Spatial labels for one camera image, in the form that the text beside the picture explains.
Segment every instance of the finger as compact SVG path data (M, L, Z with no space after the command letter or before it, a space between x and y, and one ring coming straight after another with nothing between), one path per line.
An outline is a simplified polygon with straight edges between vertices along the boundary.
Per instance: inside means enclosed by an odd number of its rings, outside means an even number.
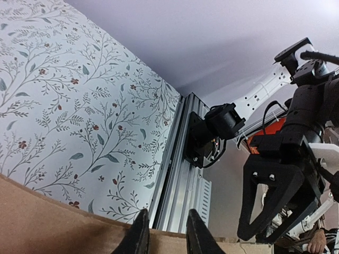
M320 246L319 254L324 253L325 246L326 246L325 244L322 244L322 245Z
M317 248L317 245L316 244L312 244L312 248L311 248L311 253L312 254L315 254L316 253L316 248Z
M311 252L311 248L312 248L312 243L310 242L310 243L308 244L308 246L307 246L307 251L308 251L308 252Z
M320 249L321 249L321 246L318 244L318 245L316 246L316 249L314 250L314 253L320 254L320 253L321 253L321 252L320 252Z

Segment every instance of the human hand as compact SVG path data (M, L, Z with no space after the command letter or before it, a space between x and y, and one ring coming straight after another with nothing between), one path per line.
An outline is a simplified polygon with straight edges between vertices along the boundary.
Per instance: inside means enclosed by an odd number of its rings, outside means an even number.
M311 254L322 254L326 246L325 232L322 229L314 233L313 238L307 246L307 251Z

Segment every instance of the wall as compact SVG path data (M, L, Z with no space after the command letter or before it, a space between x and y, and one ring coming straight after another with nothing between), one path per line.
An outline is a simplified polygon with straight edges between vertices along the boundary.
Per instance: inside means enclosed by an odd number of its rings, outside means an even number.
M0 2L0 173L132 222L148 207L179 94L63 1Z

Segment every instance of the black cable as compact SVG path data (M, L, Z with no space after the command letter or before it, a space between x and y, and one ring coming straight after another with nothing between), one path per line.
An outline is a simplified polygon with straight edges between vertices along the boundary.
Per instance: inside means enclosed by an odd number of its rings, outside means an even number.
M339 57L320 52L305 51L300 54L300 58L303 60L322 60L324 62L331 62L335 65L339 65Z
M216 163L221 158L221 156L224 154L225 151L226 151L226 140L224 140L222 151L220 152L220 154L212 162L208 163L206 166L203 166L203 168L211 167L214 163Z
M223 106L224 104L222 104L222 105L215 105L215 106L212 106L211 108L210 108L210 110L213 110L214 108L216 108L216 107L220 107L220 106Z
M267 112L269 111L269 109L271 107L273 107L274 105L279 105L285 112L287 112L287 110L281 106L281 104L278 102L278 101L272 101L269 103L269 105L267 105L266 109L265 109L265 112L264 112L264 116L263 116L263 124L262 124L262 130L263 130L263 133L264 135L266 135L266 129L265 129L265 118L266 118L266 114Z

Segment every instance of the cardboard box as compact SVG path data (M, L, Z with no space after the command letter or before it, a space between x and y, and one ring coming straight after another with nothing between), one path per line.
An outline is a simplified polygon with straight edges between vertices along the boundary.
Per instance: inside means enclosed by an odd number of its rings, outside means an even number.
M129 225L89 214L0 175L0 253L109 254ZM186 252L185 235L151 230L150 253ZM228 254L271 253L263 244L217 239Z

